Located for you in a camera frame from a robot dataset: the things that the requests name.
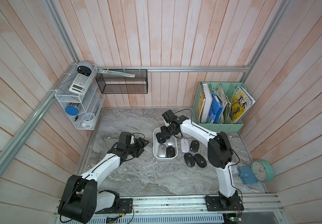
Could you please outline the silver mouse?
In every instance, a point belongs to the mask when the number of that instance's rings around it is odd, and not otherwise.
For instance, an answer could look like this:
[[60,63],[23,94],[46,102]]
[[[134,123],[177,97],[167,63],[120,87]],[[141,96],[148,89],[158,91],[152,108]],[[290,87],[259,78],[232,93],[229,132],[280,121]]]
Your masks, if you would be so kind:
[[159,147],[158,147],[157,157],[159,157],[159,158],[166,158],[166,149],[167,149],[167,145],[160,144]]
[[169,139],[166,139],[166,143],[168,146],[173,146],[175,145],[175,137],[174,136],[171,136]]

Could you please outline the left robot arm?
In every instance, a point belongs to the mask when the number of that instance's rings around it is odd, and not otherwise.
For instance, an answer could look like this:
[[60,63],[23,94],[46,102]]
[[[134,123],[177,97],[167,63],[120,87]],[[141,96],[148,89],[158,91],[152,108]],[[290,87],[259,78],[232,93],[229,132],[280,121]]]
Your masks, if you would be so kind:
[[96,212],[126,212],[120,205],[119,193],[112,190],[98,191],[101,183],[122,163],[138,158],[149,144],[144,134],[136,137],[134,133],[122,132],[105,157],[93,168],[81,175],[72,175],[66,183],[58,214],[61,223],[77,221],[88,223]]

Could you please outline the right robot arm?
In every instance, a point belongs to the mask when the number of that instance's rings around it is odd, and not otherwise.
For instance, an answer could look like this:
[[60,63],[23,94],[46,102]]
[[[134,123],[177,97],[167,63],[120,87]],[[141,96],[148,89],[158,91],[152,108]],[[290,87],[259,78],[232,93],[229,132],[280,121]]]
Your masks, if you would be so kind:
[[211,197],[206,203],[208,211],[243,211],[243,195],[239,189],[233,186],[232,157],[234,151],[228,136],[224,132],[213,132],[191,119],[181,115],[176,116],[171,110],[162,114],[165,121],[161,127],[163,137],[175,137],[178,134],[188,134],[207,146],[207,158],[215,167],[219,182],[218,197]]

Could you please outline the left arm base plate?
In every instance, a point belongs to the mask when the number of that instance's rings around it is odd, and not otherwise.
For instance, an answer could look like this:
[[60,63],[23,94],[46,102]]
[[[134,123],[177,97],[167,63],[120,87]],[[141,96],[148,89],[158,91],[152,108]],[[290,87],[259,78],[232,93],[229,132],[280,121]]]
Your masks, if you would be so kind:
[[103,210],[96,211],[95,214],[128,214],[133,213],[133,199],[132,198],[122,198],[118,199],[117,202],[111,208],[106,208]]

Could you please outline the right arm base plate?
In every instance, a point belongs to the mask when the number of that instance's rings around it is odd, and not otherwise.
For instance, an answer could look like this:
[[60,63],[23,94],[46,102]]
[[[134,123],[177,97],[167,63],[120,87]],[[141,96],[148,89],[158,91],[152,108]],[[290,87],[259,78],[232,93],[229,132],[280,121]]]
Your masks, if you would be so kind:
[[244,206],[241,201],[241,197],[211,197],[205,196],[205,203],[207,207],[207,211],[243,211]]

